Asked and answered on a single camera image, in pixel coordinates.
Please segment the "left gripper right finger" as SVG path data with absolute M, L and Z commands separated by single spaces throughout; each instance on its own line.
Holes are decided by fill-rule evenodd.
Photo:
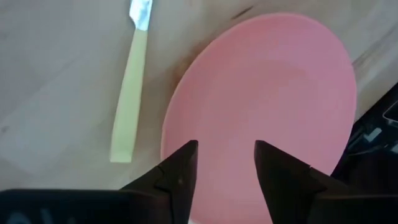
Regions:
M 319 195 L 350 193 L 344 183 L 265 141 L 256 141 L 254 161 L 273 223 L 307 223 Z

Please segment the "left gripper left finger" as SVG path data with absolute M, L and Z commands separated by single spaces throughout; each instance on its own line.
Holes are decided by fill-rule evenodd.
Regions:
M 130 223 L 187 224 L 197 180 L 198 141 L 190 140 L 121 190 L 131 193 Z

